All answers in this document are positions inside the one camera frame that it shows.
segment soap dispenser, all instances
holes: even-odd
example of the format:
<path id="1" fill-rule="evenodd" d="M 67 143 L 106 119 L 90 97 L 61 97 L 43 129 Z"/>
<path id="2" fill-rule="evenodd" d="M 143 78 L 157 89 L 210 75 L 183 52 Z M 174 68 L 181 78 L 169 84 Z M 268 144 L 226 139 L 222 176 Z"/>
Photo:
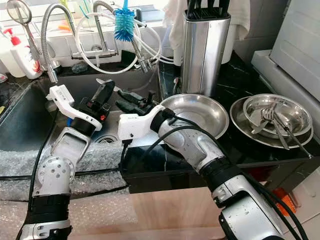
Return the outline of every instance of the soap dispenser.
<path id="1" fill-rule="evenodd" d="M 36 79 L 43 73 L 38 60 L 34 60 L 30 51 L 30 46 L 21 43 L 20 39 L 13 34 L 12 28 L 8 28 L 4 33 L 11 35 L 13 47 L 10 49 L 16 63 L 20 66 L 28 79 Z"/>
<path id="2" fill-rule="evenodd" d="M 7 71 L 15 78 L 24 77 L 26 74 L 22 71 L 16 62 L 14 56 L 12 56 L 10 49 L 12 48 L 12 43 L 7 36 L 0 36 L 0 60 L 7 69 Z"/>

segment stainless steel plate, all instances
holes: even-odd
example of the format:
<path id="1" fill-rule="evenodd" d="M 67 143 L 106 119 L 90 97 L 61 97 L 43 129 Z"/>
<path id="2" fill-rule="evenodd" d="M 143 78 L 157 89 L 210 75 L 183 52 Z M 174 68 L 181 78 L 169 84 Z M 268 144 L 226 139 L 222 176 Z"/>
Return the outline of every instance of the stainless steel plate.
<path id="1" fill-rule="evenodd" d="M 246 136 L 249 138 L 257 141 L 258 143 L 273 147 L 273 148 L 279 148 L 283 149 L 281 142 L 279 139 L 269 138 L 262 136 L 260 134 L 252 134 L 252 128 L 250 127 L 250 122 L 246 118 L 244 111 L 243 111 L 243 105 L 245 101 L 248 99 L 248 97 L 241 98 L 237 101 L 235 101 L 231 108 L 230 108 L 230 118 L 233 124 Z M 296 136 L 296 138 L 300 141 L 302 145 L 306 145 L 310 140 L 312 139 L 314 135 L 314 128 L 311 127 L 310 130 L 302 135 Z M 290 149 L 298 148 L 299 146 L 292 140 L 288 140 L 288 146 Z"/>
<path id="2" fill-rule="evenodd" d="M 228 129 L 229 116 L 224 107 L 210 97 L 200 94 L 178 94 L 163 100 L 161 105 L 179 117 L 194 121 L 216 139 Z"/>
<path id="3" fill-rule="evenodd" d="M 271 108 L 272 105 L 274 105 L 274 111 L 281 121 L 295 136 L 309 132 L 312 118 L 308 111 L 297 102 L 281 95 L 258 94 L 251 96 L 244 102 L 242 110 L 253 126 L 259 126 L 263 120 L 261 110 Z M 280 132 L 283 136 L 289 136 L 283 128 L 280 128 Z M 273 124 L 267 124 L 261 133 L 266 137 L 278 138 Z"/>

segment towel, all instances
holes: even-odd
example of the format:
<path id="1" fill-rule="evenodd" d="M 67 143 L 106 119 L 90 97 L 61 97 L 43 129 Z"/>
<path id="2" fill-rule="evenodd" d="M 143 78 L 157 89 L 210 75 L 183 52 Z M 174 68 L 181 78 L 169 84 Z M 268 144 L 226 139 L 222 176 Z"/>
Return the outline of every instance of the towel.
<path id="1" fill-rule="evenodd" d="M 207 7 L 207 1 L 202 1 L 202 8 Z M 168 0 L 164 6 L 163 25 L 168 27 L 173 24 L 169 40 L 174 51 L 181 52 L 184 36 L 183 11 L 188 8 L 187 0 Z M 231 15 L 230 24 L 237 25 L 236 38 L 243 40 L 250 30 L 250 0 L 230 0 L 228 13 Z"/>

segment black marble countertop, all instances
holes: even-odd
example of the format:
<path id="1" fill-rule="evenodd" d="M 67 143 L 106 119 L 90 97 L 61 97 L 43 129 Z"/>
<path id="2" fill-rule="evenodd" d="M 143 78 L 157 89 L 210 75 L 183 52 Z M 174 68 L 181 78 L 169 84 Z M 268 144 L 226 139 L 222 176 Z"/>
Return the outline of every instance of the black marble countertop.
<path id="1" fill-rule="evenodd" d="M 159 82 L 164 98 L 173 94 L 173 79 L 173 67 L 160 64 Z M 9 78 L 8 82 L 0 84 L 0 106 L 4 105 L 7 109 L 14 106 L 30 83 L 26 78 Z M 257 72 L 233 53 L 230 62 L 221 66 L 214 99 L 229 112 L 233 102 L 240 98 L 270 92 L 272 91 L 259 79 Z M 320 166 L 320 147 L 314 139 L 305 146 L 315 156 L 312 160 L 299 148 L 288 151 L 255 142 L 241 133 L 231 121 L 219 142 L 233 163 L 250 172 L 257 180 L 269 181 L 271 189 L 286 183 L 286 190 L 290 191 Z M 182 156 L 166 145 L 157 145 L 149 157 L 141 161 L 140 157 L 147 148 L 148 146 L 129 148 L 120 164 L 122 177 L 130 184 L 131 193 L 206 185 Z M 298 177 L 292 179 L 291 176 L 295 173 L 298 173 Z"/>
<path id="2" fill-rule="evenodd" d="M 160 64 L 159 67 L 161 93 L 163 98 L 167 98 L 173 94 L 174 69 L 168 64 Z M 271 90 L 259 79 L 254 69 L 246 66 L 233 53 L 230 62 L 221 66 L 213 99 L 222 104 L 229 113 L 231 105 L 236 100 L 261 93 L 271 93 Z M 276 179 L 270 179 L 276 168 L 285 166 L 284 168 L 287 169 L 290 165 L 299 165 L 309 160 L 299 148 L 291 150 L 274 148 L 250 139 L 240 132 L 231 120 L 226 133 L 218 141 L 233 163 L 245 168 L 260 181 L 276 181 Z M 175 186 L 177 188 L 204 186 L 202 180 L 186 161 L 165 145 L 158 145 L 151 151 L 149 157 L 141 161 L 140 157 L 148 147 L 129 148 L 122 163 L 122 175 L 132 184 L 133 192 L 141 191 L 141 183 L 139 185 L 136 183 L 142 180 L 151 181 L 153 188 L 158 190 L 175 188 Z M 312 139 L 305 148 L 314 156 L 312 161 L 315 163 L 313 166 L 315 169 L 320 165 L 319 144 Z M 145 185 L 145 192 L 149 190 L 148 185 Z"/>

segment bubble wrap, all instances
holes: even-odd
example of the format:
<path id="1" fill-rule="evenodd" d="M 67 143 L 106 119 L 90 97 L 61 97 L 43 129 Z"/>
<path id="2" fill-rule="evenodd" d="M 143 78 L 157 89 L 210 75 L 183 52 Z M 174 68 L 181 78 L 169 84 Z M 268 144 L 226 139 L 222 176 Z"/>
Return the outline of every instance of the bubble wrap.
<path id="1" fill-rule="evenodd" d="M 120 172 L 76 176 L 70 184 L 72 195 L 95 193 L 125 186 L 127 183 Z M 0 181 L 0 200 L 27 201 L 30 180 Z"/>
<path id="2" fill-rule="evenodd" d="M 43 151 L 41 161 L 50 154 L 50 147 Z M 91 144 L 76 171 L 92 171 L 116 168 L 121 159 L 121 143 Z M 31 175 L 38 151 L 7 152 L 0 151 L 0 176 Z M 76 176 L 71 183 L 73 194 L 94 193 L 125 186 L 118 171 L 96 175 Z M 30 187 L 29 180 L 0 181 L 0 200 L 26 201 Z"/>
<path id="3" fill-rule="evenodd" d="M 0 201 L 0 240 L 13 240 L 26 217 L 27 203 Z M 128 189 L 74 199 L 69 204 L 72 235 L 89 234 L 109 225 L 137 222 Z"/>
<path id="4" fill-rule="evenodd" d="M 50 153 L 51 147 L 43 150 L 41 160 Z M 93 143 L 77 163 L 76 171 L 91 171 L 116 168 L 120 162 L 122 145 L 120 142 Z M 31 175 L 38 151 L 0 150 L 0 176 Z"/>

